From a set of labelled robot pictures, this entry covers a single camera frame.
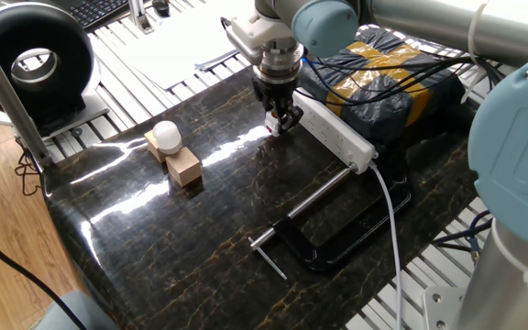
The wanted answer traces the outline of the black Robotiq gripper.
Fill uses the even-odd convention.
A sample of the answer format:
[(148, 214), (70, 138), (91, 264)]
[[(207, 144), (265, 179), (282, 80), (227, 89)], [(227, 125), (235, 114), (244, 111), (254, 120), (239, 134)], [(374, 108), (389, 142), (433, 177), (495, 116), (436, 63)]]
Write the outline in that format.
[(293, 104), (293, 93), (298, 79), (284, 83), (265, 82), (259, 77), (251, 79), (256, 99), (266, 112), (284, 114), (280, 119), (280, 132), (283, 134), (295, 127), (303, 117), (303, 110)]

